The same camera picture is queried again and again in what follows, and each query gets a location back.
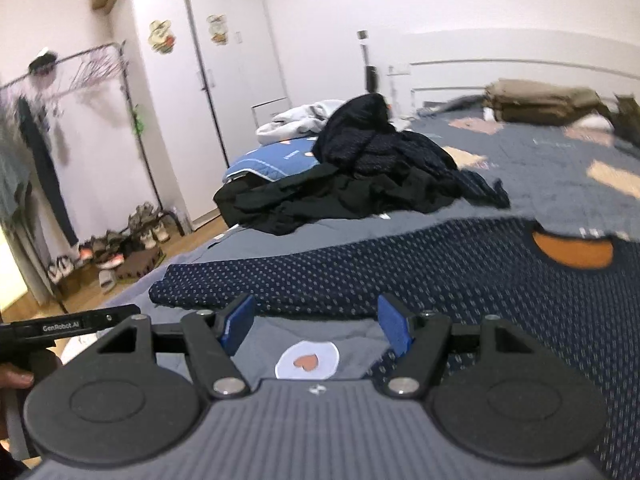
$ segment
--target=shoe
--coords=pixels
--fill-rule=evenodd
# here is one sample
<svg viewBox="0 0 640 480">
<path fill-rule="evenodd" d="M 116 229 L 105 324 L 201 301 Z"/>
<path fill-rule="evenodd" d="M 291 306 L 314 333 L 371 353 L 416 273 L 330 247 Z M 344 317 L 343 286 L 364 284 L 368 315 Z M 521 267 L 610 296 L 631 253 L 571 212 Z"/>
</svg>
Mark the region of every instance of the shoe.
<svg viewBox="0 0 640 480">
<path fill-rule="evenodd" d="M 58 264 L 58 268 L 62 273 L 62 276 L 66 278 L 69 276 L 75 269 L 74 263 L 71 261 L 71 258 L 68 256 L 60 256 L 56 263 Z"/>
<path fill-rule="evenodd" d="M 94 238 L 91 249 L 94 253 L 94 258 L 100 258 L 107 250 L 107 240 L 104 238 Z"/>
<path fill-rule="evenodd" d="M 95 236 L 92 236 L 90 240 L 87 240 L 84 244 L 78 247 L 78 254 L 82 263 L 90 262 L 94 259 L 94 250 L 92 248 L 94 246 L 94 241 Z"/>
<path fill-rule="evenodd" d="M 63 278 L 62 271 L 60 270 L 58 264 L 50 263 L 49 267 L 47 268 L 47 273 L 49 275 L 51 283 L 53 283 L 54 285 L 60 283 L 60 280 Z"/>
<path fill-rule="evenodd" d="M 133 213 L 133 215 L 129 215 L 129 231 L 131 232 L 131 234 L 134 234 L 140 228 L 142 228 L 140 215 L 137 212 Z"/>
<path fill-rule="evenodd" d="M 136 213 L 140 217 L 143 227 L 155 222 L 158 219 L 158 212 L 159 211 L 154 211 L 154 206 L 150 202 L 145 202 L 136 208 Z"/>
<path fill-rule="evenodd" d="M 100 270 L 115 269 L 124 263 L 124 256 L 121 253 L 117 254 L 105 254 L 104 258 L 100 262 L 96 262 L 95 266 Z"/>
<path fill-rule="evenodd" d="M 162 221 L 159 221 L 152 229 L 151 229 L 154 238 L 158 240 L 161 244 L 165 243 L 169 238 L 169 233 L 166 231 L 164 224 Z"/>
<path fill-rule="evenodd" d="M 107 245 L 115 245 L 121 244 L 126 237 L 116 231 L 107 231 L 105 238 L 107 238 Z"/>
<path fill-rule="evenodd" d="M 156 240 L 154 239 L 151 229 L 140 235 L 140 241 L 145 245 L 145 249 L 153 249 L 156 246 Z"/>
<path fill-rule="evenodd" d="M 101 270 L 98 275 L 100 290 L 106 294 L 116 286 L 116 275 L 112 270 Z"/>
</svg>

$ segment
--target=black clothing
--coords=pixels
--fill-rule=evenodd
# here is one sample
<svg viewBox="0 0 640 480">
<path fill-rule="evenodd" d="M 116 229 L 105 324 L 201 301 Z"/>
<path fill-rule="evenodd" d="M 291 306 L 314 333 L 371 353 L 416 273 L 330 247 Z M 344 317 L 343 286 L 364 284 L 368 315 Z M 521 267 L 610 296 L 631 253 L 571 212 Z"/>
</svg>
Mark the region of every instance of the black clothing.
<svg viewBox="0 0 640 480">
<path fill-rule="evenodd" d="M 640 243 L 611 237 L 612 263 L 580 270 L 543 253 L 535 230 L 520 218 L 459 219 L 299 254 L 172 265 L 149 297 L 221 308 L 248 292 L 256 314 L 321 320 L 373 317 L 389 292 L 455 322 L 497 314 L 601 388 L 610 424 L 594 458 L 611 478 L 640 478 Z"/>
<path fill-rule="evenodd" d="M 38 174 L 38 180 L 40 181 L 44 195 L 51 205 L 53 215 L 56 217 L 56 221 L 62 229 L 66 241 L 73 247 L 78 243 L 78 237 L 66 212 L 65 201 L 60 193 L 60 183 L 56 174 L 56 168 L 49 155 L 47 145 L 42 138 L 42 133 L 31 114 L 29 104 L 23 97 L 18 99 L 18 115 L 20 119 L 20 132 L 31 153 L 33 153 L 36 173 Z"/>
<path fill-rule="evenodd" d="M 255 182 L 231 181 L 216 193 L 226 224 L 283 235 L 322 218 L 399 209 L 430 213 L 457 198 L 510 206 L 500 181 L 492 189 L 477 173 L 458 170 L 449 153 L 427 137 L 397 133 L 387 120 L 379 94 L 344 104 L 318 135 L 318 166 L 255 188 Z"/>
<path fill-rule="evenodd" d="M 0 480 L 14 480 L 29 468 L 13 459 L 11 454 L 0 446 Z"/>
</svg>

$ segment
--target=wardrobe door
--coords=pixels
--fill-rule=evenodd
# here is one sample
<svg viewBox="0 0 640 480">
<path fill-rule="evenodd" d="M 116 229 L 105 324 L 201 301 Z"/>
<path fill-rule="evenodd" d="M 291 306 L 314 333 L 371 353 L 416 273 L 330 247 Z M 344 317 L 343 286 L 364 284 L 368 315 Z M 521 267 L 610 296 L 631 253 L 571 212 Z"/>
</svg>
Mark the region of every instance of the wardrobe door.
<svg viewBox="0 0 640 480">
<path fill-rule="evenodd" d="M 264 0 L 231 0 L 230 30 L 239 41 L 252 106 L 286 98 Z"/>
<path fill-rule="evenodd" d="M 242 70 L 238 38 L 233 34 L 232 0 L 189 0 L 202 53 L 207 85 L 229 163 L 259 146 L 252 115 L 250 86 Z M 216 36 L 217 32 L 225 36 Z"/>
<path fill-rule="evenodd" d="M 145 75 L 162 140 L 191 220 L 213 209 L 226 163 L 185 0 L 132 0 Z"/>
</svg>

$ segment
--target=sneaker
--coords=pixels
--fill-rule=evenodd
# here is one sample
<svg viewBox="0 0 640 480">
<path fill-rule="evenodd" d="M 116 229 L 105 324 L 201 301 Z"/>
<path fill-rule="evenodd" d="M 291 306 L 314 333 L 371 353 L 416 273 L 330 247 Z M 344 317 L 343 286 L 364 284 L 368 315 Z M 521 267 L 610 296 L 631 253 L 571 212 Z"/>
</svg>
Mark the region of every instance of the sneaker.
<svg viewBox="0 0 640 480">
<path fill-rule="evenodd" d="M 49 279 L 51 280 L 51 283 L 53 283 L 54 285 L 57 285 L 60 282 L 60 280 L 63 278 L 60 267 L 58 267 L 58 265 L 54 263 L 49 264 L 49 267 L 47 268 L 47 273 L 49 275 Z"/>
<path fill-rule="evenodd" d="M 104 238 L 94 238 L 91 249 L 94 253 L 94 258 L 100 258 L 107 250 L 107 240 Z"/>
<path fill-rule="evenodd" d="M 121 244 L 126 237 L 116 231 L 107 231 L 105 238 L 107 238 L 107 245 L 115 245 Z"/>
<path fill-rule="evenodd" d="M 142 222 L 140 221 L 140 215 L 138 213 L 133 213 L 133 215 L 129 215 L 129 231 L 131 234 L 135 233 L 142 227 Z"/>
<path fill-rule="evenodd" d="M 139 205 L 136 208 L 136 213 L 140 216 L 143 227 L 153 224 L 158 219 L 158 211 L 154 211 L 153 205 L 149 202 L 145 202 L 142 206 Z"/>
<path fill-rule="evenodd" d="M 60 256 L 56 263 L 58 264 L 58 268 L 62 273 L 62 276 L 66 278 L 69 276 L 75 269 L 74 263 L 71 261 L 71 258 L 68 256 Z"/>
<path fill-rule="evenodd" d="M 151 229 L 154 238 L 158 240 L 161 244 L 165 243 L 169 238 L 169 233 L 166 231 L 164 224 L 162 221 L 159 221 L 152 229 Z"/>
<path fill-rule="evenodd" d="M 121 253 L 105 255 L 102 261 L 96 262 L 95 266 L 100 270 L 115 269 L 124 263 L 124 255 Z"/>
<path fill-rule="evenodd" d="M 94 259 L 94 241 L 95 237 L 91 237 L 90 240 L 87 240 L 84 244 L 78 247 L 78 254 L 82 263 L 90 262 Z"/>
<path fill-rule="evenodd" d="M 153 249 L 156 246 L 156 240 L 151 229 L 140 235 L 140 241 L 145 245 L 145 249 Z"/>
</svg>

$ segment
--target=metal screw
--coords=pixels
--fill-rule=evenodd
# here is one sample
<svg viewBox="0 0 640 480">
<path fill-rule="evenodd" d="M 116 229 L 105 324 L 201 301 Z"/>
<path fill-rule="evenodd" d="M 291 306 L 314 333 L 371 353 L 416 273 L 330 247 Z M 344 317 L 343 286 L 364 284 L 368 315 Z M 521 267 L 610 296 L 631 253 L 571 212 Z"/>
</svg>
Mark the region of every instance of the metal screw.
<svg viewBox="0 0 640 480">
<path fill-rule="evenodd" d="M 235 377 L 225 377 L 213 383 L 214 391 L 221 395 L 239 394 L 245 387 L 244 381 Z"/>
<path fill-rule="evenodd" d="M 410 395 L 420 389 L 420 383 L 411 377 L 396 377 L 389 381 L 389 389 L 398 395 Z"/>
</svg>

